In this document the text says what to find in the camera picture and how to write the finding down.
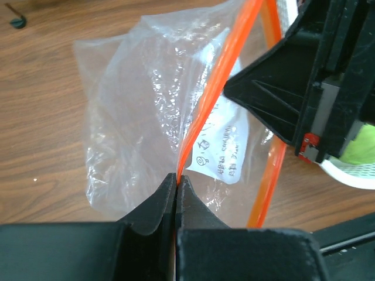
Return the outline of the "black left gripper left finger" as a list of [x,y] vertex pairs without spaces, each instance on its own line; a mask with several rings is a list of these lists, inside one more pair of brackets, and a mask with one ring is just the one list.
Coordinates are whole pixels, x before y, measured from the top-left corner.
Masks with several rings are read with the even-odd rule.
[[176,176],[118,221],[1,225],[2,280],[172,280]]

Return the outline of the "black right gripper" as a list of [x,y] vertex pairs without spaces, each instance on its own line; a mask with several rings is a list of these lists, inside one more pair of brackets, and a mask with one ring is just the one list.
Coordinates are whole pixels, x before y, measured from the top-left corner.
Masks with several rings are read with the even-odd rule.
[[305,1],[285,37],[224,95],[306,162],[343,155],[374,124],[374,1]]

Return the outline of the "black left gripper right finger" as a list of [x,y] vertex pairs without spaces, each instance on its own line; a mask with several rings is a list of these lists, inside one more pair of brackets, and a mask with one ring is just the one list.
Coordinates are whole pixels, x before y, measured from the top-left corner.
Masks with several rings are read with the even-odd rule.
[[289,228],[229,228],[182,176],[176,199],[176,280],[327,280],[319,246]]

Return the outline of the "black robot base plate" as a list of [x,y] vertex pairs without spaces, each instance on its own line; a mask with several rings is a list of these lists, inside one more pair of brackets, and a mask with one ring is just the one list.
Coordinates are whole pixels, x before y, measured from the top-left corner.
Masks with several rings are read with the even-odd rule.
[[374,213],[312,233],[330,280],[374,280]]

